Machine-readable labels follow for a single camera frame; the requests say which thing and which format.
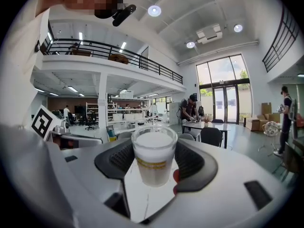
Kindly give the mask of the cream printed sweatshirt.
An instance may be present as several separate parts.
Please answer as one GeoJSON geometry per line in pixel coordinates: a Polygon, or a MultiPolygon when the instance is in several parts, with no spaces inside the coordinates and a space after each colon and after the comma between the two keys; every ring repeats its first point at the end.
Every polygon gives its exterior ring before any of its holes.
{"type": "Polygon", "coordinates": [[[25,5],[0,49],[0,123],[28,126],[30,106],[37,94],[30,81],[37,60],[35,47],[48,32],[49,10],[36,15],[36,4],[25,5]]]}

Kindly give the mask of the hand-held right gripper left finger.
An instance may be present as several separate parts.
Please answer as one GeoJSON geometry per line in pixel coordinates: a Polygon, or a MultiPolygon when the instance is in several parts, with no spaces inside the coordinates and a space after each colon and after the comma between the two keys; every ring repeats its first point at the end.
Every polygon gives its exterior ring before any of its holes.
{"type": "Polygon", "coordinates": [[[49,227],[136,227],[95,199],[59,148],[31,131],[0,124],[0,162],[21,200],[49,227]]]}

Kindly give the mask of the white table with black chairs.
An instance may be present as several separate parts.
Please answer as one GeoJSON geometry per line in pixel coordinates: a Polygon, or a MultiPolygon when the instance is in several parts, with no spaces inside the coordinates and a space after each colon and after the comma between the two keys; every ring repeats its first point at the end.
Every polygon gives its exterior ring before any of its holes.
{"type": "MultiPolygon", "coordinates": [[[[203,122],[186,122],[182,125],[182,133],[190,132],[192,129],[200,130],[200,132],[201,132],[201,130],[204,127],[205,126],[204,126],[203,122]]],[[[222,142],[221,142],[220,147],[222,147],[224,149],[227,149],[227,146],[228,146],[228,131],[231,130],[230,125],[226,124],[226,123],[212,123],[212,122],[209,122],[208,127],[217,128],[223,133],[223,138],[222,138],[222,142]]]]}

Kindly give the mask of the small potted flowers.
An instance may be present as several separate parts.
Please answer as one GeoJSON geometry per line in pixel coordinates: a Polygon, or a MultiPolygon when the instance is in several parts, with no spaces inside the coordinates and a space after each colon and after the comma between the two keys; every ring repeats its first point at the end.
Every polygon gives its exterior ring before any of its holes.
{"type": "Polygon", "coordinates": [[[212,120],[213,120],[212,115],[206,114],[206,115],[204,115],[204,116],[202,117],[202,122],[204,123],[204,126],[205,126],[205,127],[208,127],[209,122],[211,122],[212,120]]]}

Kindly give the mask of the blue and yellow bin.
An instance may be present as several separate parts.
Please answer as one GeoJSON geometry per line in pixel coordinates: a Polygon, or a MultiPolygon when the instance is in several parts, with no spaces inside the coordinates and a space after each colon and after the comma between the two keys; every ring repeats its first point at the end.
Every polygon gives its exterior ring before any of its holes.
{"type": "Polygon", "coordinates": [[[113,142],[117,140],[113,125],[106,127],[109,142],[113,142]]]}

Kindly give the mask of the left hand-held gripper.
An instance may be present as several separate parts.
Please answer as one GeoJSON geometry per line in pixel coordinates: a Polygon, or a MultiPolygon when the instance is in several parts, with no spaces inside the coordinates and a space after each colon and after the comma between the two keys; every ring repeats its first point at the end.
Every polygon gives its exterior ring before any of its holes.
{"type": "Polygon", "coordinates": [[[32,119],[31,130],[35,131],[45,141],[50,139],[61,150],[103,144],[103,140],[99,138],[71,134],[66,119],[59,119],[43,105],[39,107],[32,119]]]}

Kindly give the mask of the long black balcony railing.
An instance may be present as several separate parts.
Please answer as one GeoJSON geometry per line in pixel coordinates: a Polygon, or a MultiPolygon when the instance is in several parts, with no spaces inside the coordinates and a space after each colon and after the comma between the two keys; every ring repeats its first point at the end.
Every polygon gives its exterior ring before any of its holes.
{"type": "Polygon", "coordinates": [[[129,50],[106,43],[79,39],[45,39],[41,44],[43,55],[74,55],[107,59],[126,65],[135,66],[148,72],[167,77],[172,81],[183,83],[183,77],[177,72],[129,50]]]}

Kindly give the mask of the dark upholstered chair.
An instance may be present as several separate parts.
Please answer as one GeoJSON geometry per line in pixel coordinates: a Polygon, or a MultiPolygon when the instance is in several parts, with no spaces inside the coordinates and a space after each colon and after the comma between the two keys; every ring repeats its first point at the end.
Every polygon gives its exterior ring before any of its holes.
{"type": "Polygon", "coordinates": [[[209,145],[221,146],[223,133],[217,128],[204,127],[200,132],[200,140],[202,143],[209,145]]]}

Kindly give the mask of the cardboard boxes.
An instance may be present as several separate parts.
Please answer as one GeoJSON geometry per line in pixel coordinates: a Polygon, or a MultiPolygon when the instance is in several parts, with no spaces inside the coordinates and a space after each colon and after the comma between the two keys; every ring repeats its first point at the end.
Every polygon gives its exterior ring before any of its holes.
{"type": "Polygon", "coordinates": [[[268,122],[280,123],[280,114],[272,112],[271,103],[261,104],[261,114],[245,119],[245,127],[252,132],[262,131],[262,126],[268,122]]]}

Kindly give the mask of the white storage shelving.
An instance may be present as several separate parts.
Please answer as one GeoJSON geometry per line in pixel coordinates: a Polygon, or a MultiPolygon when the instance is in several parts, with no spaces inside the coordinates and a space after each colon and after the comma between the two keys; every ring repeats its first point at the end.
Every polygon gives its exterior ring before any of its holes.
{"type": "Polygon", "coordinates": [[[132,129],[152,122],[151,99],[132,97],[131,92],[125,96],[106,94],[105,100],[86,103],[85,113],[89,120],[96,123],[105,122],[106,126],[132,129]]]}

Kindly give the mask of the short black balcony railing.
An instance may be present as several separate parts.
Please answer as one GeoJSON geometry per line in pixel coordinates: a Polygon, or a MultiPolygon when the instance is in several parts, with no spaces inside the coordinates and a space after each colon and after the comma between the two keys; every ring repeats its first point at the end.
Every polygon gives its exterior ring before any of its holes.
{"type": "Polygon", "coordinates": [[[262,60],[267,73],[272,70],[289,51],[298,37],[299,30],[300,28],[292,13],[283,5],[275,38],[262,60]]]}

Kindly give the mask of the tall glass entrance doors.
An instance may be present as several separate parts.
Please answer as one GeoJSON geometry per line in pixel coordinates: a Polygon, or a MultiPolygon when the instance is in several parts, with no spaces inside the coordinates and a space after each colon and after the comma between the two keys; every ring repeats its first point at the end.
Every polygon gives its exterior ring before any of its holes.
{"type": "Polygon", "coordinates": [[[196,65],[204,112],[228,124],[243,124],[252,116],[252,91],[241,54],[196,65]]]}

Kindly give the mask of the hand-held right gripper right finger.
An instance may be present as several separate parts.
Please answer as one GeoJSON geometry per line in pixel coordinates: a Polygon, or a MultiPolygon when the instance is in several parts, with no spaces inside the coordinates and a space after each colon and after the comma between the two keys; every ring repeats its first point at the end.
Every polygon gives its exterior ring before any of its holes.
{"type": "Polygon", "coordinates": [[[290,195],[251,158],[179,139],[177,195],[151,217],[150,228],[262,228],[290,195]]]}

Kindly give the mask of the small white cup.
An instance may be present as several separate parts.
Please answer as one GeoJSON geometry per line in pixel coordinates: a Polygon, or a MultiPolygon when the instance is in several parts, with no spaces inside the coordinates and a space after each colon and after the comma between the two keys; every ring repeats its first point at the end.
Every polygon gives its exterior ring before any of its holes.
{"type": "Polygon", "coordinates": [[[178,140],[168,127],[149,126],[133,132],[133,151],[142,181],[150,187],[167,183],[178,140]]]}

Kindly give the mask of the white ceiling air conditioner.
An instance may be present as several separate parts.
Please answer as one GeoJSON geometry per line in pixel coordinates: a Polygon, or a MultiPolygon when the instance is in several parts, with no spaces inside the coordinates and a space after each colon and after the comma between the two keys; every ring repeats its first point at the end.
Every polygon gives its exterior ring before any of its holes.
{"type": "Polygon", "coordinates": [[[221,31],[219,24],[198,30],[196,31],[196,34],[198,36],[197,43],[201,43],[203,45],[218,39],[222,39],[223,37],[223,32],[221,31]]]}

